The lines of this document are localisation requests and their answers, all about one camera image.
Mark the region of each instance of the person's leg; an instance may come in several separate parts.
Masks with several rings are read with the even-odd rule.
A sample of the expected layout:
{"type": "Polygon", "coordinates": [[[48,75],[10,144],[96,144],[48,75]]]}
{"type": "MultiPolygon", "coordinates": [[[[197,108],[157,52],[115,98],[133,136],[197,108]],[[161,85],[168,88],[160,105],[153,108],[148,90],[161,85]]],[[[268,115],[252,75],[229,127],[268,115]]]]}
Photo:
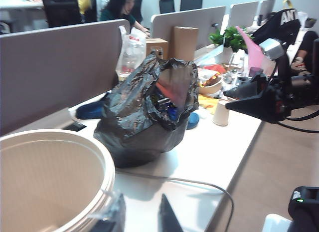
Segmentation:
{"type": "Polygon", "coordinates": [[[314,40],[318,38],[318,35],[314,31],[306,32],[296,57],[291,64],[293,74],[310,74],[312,71],[313,63],[313,46],[314,40]]]}

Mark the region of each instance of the green potted plant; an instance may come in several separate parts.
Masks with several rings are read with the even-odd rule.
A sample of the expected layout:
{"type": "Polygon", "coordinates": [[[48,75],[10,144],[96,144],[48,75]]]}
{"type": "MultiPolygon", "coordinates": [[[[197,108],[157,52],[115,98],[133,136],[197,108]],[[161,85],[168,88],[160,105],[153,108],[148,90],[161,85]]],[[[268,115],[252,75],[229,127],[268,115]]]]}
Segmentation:
{"type": "Polygon", "coordinates": [[[228,63],[233,52],[247,48],[243,37],[234,26],[225,29],[224,34],[220,34],[220,30],[217,29],[209,35],[209,39],[215,45],[224,44],[223,52],[215,57],[216,63],[228,63]]]}

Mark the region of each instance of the gray partition panel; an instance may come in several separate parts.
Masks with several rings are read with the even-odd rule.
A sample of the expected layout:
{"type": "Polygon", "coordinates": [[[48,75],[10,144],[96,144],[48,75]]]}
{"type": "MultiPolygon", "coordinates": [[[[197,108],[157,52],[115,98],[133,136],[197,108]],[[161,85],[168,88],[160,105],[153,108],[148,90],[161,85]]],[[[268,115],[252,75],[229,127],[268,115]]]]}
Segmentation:
{"type": "Polygon", "coordinates": [[[0,37],[1,135],[112,89],[126,20],[0,37]]]}
{"type": "Polygon", "coordinates": [[[269,14],[273,11],[276,0],[263,0],[260,1],[260,9],[257,16],[262,15],[262,20],[265,20],[269,17],[269,14]]]}
{"type": "Polygon", "coordinates": [[[230,6],[228,26],[251,26],[256,15],[258,1],[232,4],[230,6]]]}
{"type": "Polygon", "coordinates": [[[225,10],[225,6],[219,6],[153,15],[151,19],[152,37],[170,41],[174,26],[196,27],[199,29],[196,49],[200,49],[211,44],[208,35],[215,32],[212,24],[219,24],[218,28],[220,29],[225,10]]]}

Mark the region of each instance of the yellow item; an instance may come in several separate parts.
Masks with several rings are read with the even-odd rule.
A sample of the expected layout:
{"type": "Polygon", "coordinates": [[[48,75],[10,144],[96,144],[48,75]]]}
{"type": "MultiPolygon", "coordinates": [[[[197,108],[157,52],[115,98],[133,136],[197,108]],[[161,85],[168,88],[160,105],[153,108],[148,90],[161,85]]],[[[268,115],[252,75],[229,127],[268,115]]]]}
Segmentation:
{"type": "Polygon", "coordinates": [[[89,8],[91,5],[91,0],[78,0],[80,13],[84,14],[85,11],[89,8]]]}
{"type": "Polygon", "coordinates": [[[294,6],[290,0],[283,1],[284,9],[286,9],[286,4],[288,5],[288,8],[294,8],[294,6]]]}
{"type": "Polygon", "coordinates": [[[215,114],[218,101],[219,99],[203,96],[202,94],[198,96],[199,105],[207,109],[212,115],[215,114]]]}

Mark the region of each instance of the paper cup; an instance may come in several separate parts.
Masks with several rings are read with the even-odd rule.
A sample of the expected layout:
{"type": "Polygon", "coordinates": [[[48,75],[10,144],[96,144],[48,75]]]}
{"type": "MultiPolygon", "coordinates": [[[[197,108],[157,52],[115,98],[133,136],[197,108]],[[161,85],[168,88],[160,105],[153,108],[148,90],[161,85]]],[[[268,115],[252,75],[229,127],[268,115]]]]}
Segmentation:
{"type": "Polygon", "coordinates": [[[0,139],[2,232],[87,232],[88,217],[110,202],[115,178],[108,150],[67,130],[0,139]]]}
{"type": "Polygon", "coordinates": [[[227,100],[219,100],[215,114],[213,116],[213,122],[219,126],[228,125],[229,110],[226,109],[227,100]]]}

